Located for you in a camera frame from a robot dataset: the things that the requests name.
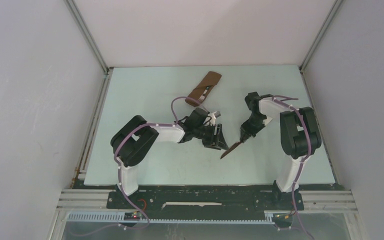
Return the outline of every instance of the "brown cloth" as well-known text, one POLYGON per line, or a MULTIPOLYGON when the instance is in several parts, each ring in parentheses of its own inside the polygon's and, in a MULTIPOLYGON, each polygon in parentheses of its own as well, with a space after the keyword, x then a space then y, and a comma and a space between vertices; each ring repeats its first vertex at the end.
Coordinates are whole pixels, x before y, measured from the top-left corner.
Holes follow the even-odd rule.
MULTIPOLYGON (((202 81, 196 86, 191 93, 189 93, 188 97, 193 98, 199 101, 200 97, 203 96, 203 100, 199 101, 203 103, 205 99, 207 99, 208 94, 210 94, 211 90, 213 90, 214 86, 217 85, 222 78, 220 73, 215 71, 209 71, 206 76, 202 79, 202 81)), ((198 107, 198 104, 194 101, 186 99, 185 102, 191 106, 198 107)))

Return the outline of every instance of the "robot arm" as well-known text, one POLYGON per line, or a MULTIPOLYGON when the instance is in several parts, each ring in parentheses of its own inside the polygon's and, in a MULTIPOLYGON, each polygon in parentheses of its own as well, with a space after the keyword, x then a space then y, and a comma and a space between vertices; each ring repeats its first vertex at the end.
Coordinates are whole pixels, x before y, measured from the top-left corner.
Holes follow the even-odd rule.
POLYGON ((283 164, 280 174, 273 184, 274 190, 277 192, 276 198, 280 198, 282 193, 292 191, 301 162, 306 158, 303 162, 305 165, 310 158, 310 156, 307 157, 309 147, 305 131, 299 130, 299 127, 307 129, 311 143, 310 155, 313 155, 315 150, 322 145, 314 110, 311 107, 303 107, 298 110, 305 124, 302 126, 297 113, 287 104, 275 101, 270 94, 260 96, 257 92, 251 92, 245 97, 245 102, 251 110, 251 116, 240 126, 240 139, 236 145, 244 143, 250 137, 255 137, 269 123, 273 121, 280 123, 281 146, 283 151, 290 156, 290 160, 283 164))
MULTIPOLYGON (((184 121, 173 124, 150 123, 134 133, 136 137, 130 136, 117 153, 117 160, 122 163, 121 182, 124 192, 129 196, 134 193, 139 185, 137 182, 138 164, 145 158, 152 145, 156 142, 186 143, 192 138, 202 140, 205 148, 216 150, 227 150, 229 147, 222 132, 222 125, 216 124, 220 112, 207 112, 202 108, 196 108, 185 117, 184 121)), ((114 154, 119 145, 128 135, 139 126, 147 124, 140 115, 134 116, 117 134, 111 139, 114 154)))

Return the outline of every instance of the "white table surface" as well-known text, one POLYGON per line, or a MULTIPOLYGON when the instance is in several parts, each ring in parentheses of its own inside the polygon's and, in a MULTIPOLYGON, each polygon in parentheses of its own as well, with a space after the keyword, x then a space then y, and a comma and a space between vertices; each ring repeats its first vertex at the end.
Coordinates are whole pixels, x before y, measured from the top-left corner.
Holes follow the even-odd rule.
MULTIPOLYGON (((238 141, 241 124, 249 118, 244 98, 250 92, 299 98, 296 107, 310 105, 296 65, 176 66, 115 68, 85 177, 85 185, 114 185, 117 164, 110 140, 133 116, 151 123, 172 123, 172 99, 187 96, 208 71, 222 75, 203 105, 220 111, 217 123, 231 146, 238 141)), ((179 118, 193 107, 178 100, 179 118)), ((140 185, 250 185, 272 184, 288 156, 282 150, 280 126, 272 121, 225 158, 223 152, 204 148, 201 141, 155 143, 138 165, 140 185)), ((324 146, 316 150, 303 170, 301 184, 330 184, 334 176, 324 146)))

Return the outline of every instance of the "white wall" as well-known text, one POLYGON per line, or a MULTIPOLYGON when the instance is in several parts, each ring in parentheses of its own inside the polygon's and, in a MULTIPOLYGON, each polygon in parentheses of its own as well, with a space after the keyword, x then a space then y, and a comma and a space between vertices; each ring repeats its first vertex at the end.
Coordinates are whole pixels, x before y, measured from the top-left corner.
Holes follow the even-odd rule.
POLYGON ((305 76, 341 183, 384 239, 384 1, 345 1, 305 76))
POLYGON ((102 77, 64 1, 0 1, 0 240, 46 238, 102 77))
POLYGON ((300 64, 335 0, 76 0, 111 67, 300 64))

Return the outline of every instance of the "white ceiling panel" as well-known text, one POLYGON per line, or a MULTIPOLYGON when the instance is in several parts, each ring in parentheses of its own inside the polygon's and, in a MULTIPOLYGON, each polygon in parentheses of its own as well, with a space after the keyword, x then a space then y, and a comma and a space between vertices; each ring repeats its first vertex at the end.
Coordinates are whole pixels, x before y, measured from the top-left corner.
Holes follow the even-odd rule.
POLYGON ((335 0, 77 0, 111 67, 300 64, 335 0))

